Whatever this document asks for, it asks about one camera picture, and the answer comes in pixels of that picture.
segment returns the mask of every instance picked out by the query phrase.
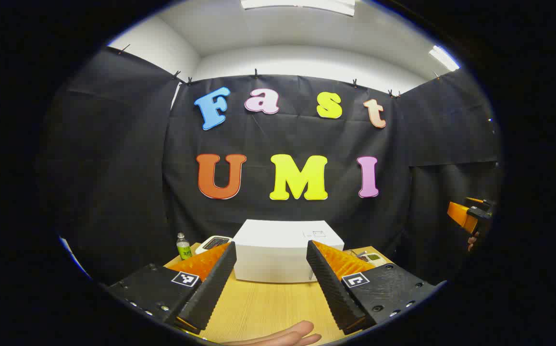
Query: table surface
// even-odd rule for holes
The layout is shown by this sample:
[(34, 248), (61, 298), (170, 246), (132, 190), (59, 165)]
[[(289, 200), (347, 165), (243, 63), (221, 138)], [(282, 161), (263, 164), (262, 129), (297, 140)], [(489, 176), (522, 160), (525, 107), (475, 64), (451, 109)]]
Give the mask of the table surface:
[[(195, 243), (190, 246), (193, 256), (199, 245)], [(364, 250), (367, 250), (368, 254), (376, 252), (383, 256), (387, 263), (392, 263), (371, 246), (352, 250), (357, 254)], [(350, 250), (344, 252), (354, 256)], [(179, 261), (181, 259), (177, 256), (164, 266), (169, 267)], [(344, 332), (337, 328), (318, 282), (240, 281), (235, 278), (233, 271), (218, 299), (207, 328), (198, 336), (218, 343), (255, 339), (282, 331), (301, 320), (308, 320), (314, 324), (312, 334), (322, 335), (318, 342), (312, 344), (313, 346), (357, 333), (344, 335)]]

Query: plastic bottle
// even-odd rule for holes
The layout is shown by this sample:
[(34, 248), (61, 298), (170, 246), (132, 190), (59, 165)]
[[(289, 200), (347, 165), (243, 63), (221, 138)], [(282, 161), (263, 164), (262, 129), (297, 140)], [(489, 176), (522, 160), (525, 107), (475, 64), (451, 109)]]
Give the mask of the plastic bottle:
[(192, 257), (192, 251), (190, 250), (190, 243), (184, 238), (183, 233), (177, 234), (177, 251), (179, 252), (179, 257), (182, 260), (189, 259)]

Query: hand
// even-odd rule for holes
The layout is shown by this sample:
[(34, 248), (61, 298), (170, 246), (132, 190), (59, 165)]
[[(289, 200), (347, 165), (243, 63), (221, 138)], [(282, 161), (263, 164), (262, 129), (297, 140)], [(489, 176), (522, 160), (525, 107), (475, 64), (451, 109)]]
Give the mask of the hand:
[(304, 337), (308, 335), (312, 329), (314, 329), (314, 324), (312, 322), (302, 321), (295, 324), (291, 328), (287, 328), (268, 336), (258, 337), (251, 340), (223, 342), (222, 344), (228, 346), (306, 346), (314, 344), (321, 338), (320, 334), (313, 334), (308, 337)]
[(474, 246), (474, 243), (475, 243), (476, 239), (478, 239), (478, 236), (479, 236), (479, 232), (476, 232), (474, 234), (474, 236), (471, 236), (471, 237), (468, 238), (468, 244), (469, 244), (468, 245), (468, 252), (470, 252), (472, 250), (472, 247)]

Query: cardboard box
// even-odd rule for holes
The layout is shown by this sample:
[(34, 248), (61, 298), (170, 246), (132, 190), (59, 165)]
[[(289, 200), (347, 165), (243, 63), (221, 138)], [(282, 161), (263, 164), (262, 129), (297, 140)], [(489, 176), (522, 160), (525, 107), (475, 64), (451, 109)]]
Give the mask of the cardboard box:
[(344, 250), (344, 241), (325, 221), (246, 220), (233, 237), (235, 278), (265, 283), (316, 281), (306, 260), (309, 240)]

